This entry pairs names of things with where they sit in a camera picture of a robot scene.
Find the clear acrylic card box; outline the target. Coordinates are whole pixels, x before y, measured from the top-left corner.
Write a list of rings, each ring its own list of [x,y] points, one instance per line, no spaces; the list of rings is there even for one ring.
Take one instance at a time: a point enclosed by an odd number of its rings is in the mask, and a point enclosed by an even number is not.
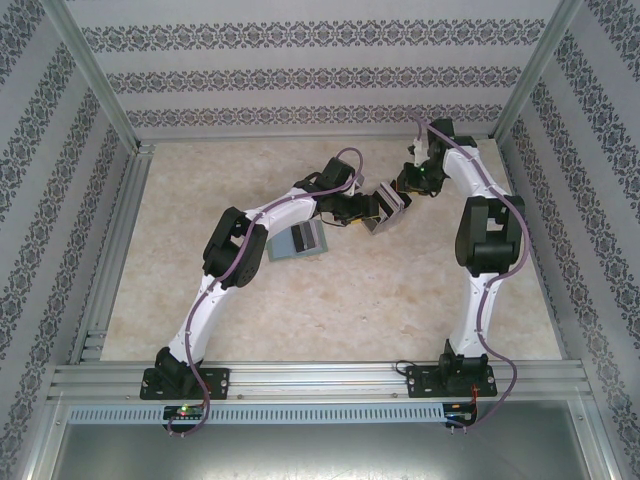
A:
[[[407,193],[398,190],[395,180],[381,182],[372,194],[378,206],[378,213],[362,220],[363,226],[371,235],[381,234],[396,226],[404,217],[412,203]]]

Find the grey metal sheet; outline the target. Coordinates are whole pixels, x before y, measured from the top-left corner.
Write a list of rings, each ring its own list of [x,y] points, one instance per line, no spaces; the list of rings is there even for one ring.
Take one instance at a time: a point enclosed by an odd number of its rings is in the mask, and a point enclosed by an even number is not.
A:
[[[234,420],[184,439],[143,413],[48,407],[24,480],[630,480],[586,399],[507,403],[468,430]]]

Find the left controller board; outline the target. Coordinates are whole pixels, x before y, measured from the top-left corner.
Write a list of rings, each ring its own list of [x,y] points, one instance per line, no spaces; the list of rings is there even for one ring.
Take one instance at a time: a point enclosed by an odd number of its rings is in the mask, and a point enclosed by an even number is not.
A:
[[[205,409],[199,405],[165,406],[163,419],[165,421],[200,421],[204,412]]]

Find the aluminium frame post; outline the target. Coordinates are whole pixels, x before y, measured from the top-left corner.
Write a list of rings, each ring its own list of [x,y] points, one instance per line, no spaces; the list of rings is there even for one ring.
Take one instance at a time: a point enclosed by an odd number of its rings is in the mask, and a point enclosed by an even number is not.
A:
[[[129,153],[139,146],[134,128],[122,108],[106,74],[93,54],[83,32],[65,0],[39,0],[45,13],[73,56],[76,65],[92,89],[111,125]]]
[[[491,133],[498,145],[501,145],[508,136],[582,3],[583,0],[559,0]]]

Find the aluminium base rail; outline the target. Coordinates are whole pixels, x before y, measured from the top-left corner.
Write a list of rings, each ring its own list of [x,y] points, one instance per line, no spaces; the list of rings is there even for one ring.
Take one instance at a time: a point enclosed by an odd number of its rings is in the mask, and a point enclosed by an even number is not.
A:
[[[407,401],[406,379],[392,362],[207,362],[230,370],[229,403],[355,403]],[[49,403],[133,404],[149,362],[89,362],[58,366]],[[591,398],[580,361],[519,361],[511,401]]]

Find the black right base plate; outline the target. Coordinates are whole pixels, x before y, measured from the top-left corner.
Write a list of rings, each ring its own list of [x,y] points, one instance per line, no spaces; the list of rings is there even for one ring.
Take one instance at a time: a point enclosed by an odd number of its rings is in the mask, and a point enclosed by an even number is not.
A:
[[[406,369],[410,398],[471,397],[474,388],[481,398],[498,394],[493,369],[454,370],[444,374],[437,366],[410,366]]]

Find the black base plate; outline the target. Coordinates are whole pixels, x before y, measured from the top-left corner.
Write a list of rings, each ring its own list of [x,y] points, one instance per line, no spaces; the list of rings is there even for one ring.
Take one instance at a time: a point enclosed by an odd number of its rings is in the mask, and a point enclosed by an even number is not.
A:
[[[201,368],[198,373],[211,400],[226,400],[230,383],[230,370]],[[177,375],[165,376],[156,368],[144,371],[139,397],[142,400],[204,400],[204,390],[192,370],[187,368]]]
[[[406,369],[410,398],[471,397],[474,388],[481,398],[498,394],[493,369],[454,370],[444,374],[437,366],[410,366]]]

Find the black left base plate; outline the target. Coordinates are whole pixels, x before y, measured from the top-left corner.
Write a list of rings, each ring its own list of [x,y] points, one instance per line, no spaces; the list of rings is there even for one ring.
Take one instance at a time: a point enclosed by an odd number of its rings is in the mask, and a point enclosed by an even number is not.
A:
[[[211,400],[226,400],[230,383],[230,370],[201,368],[198,373]],[[144,371],[139,397],[142,400],[204,400],[204,390],[192,370],[187,368],[177,375],[165,376],[156,368]]]

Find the aluminium side rail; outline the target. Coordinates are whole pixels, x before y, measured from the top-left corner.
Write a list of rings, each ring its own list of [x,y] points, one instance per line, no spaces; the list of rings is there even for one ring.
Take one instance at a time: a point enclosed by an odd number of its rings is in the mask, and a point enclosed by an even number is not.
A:
[[[124,172],[69,356],[71,365],[94,362],[101,358],[155,150],[156,146],[152,143],[141,144]]]

